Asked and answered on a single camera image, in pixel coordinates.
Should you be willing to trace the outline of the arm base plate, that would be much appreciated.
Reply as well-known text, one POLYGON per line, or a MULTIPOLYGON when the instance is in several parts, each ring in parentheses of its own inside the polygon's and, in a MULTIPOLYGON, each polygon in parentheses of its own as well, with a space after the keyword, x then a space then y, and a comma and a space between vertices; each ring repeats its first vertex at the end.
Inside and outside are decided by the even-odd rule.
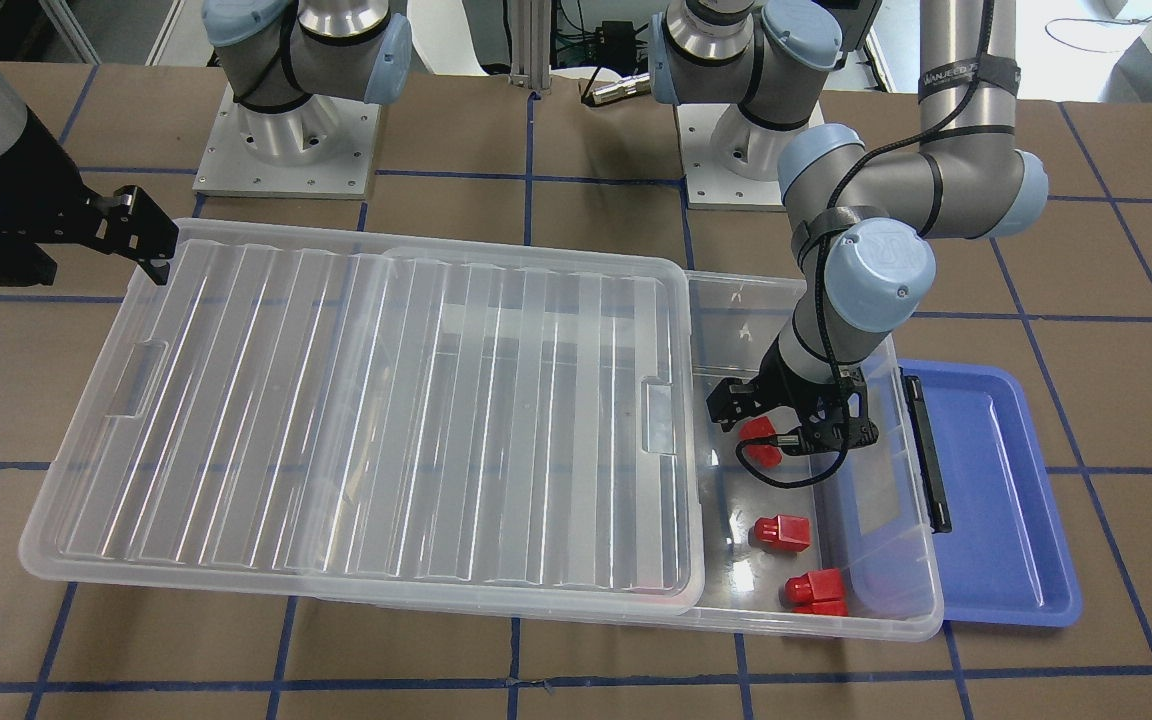
POLYGON ((687 206, 712 211, 782 211, 776 164, 804 128, 755 126, 733 104, 676 106, 687 206))
POLYGON ((198 160, 195 191, 247 199, 365 200, 382 106, 314 94, 262 114, 225 88, 198 160))

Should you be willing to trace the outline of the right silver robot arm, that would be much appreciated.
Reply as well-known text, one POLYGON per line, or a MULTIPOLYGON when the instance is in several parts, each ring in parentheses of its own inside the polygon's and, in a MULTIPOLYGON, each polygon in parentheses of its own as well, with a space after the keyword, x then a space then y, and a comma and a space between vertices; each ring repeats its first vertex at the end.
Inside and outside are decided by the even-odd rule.
POLYGON ((132 262, 165 285, 177 223, 141 187, 97 194, 77 164, 0 71, 0 286, 50 286, 50 243, 132 262))

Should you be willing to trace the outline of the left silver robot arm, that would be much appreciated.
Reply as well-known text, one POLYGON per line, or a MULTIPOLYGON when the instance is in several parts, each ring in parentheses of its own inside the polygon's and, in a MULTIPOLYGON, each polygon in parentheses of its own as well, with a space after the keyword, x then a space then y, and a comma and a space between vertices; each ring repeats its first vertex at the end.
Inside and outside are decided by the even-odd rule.
POLYGON ((707 397, 722 430, 790 407, 791 454, 872 444, 850 406, 861 363, 924 300, 931 241, 1005 237, 1043 213, 1049 179, 1015 141, 1021 70, 1011 1, 923 1, 922 127, 869 149, 859 132, 810 118, 844 50, 835 14, 814 1, 672 1, 650 18, 658 103, 723 104, 776 156, 791 253, 806 291, 749 381, 707 397))

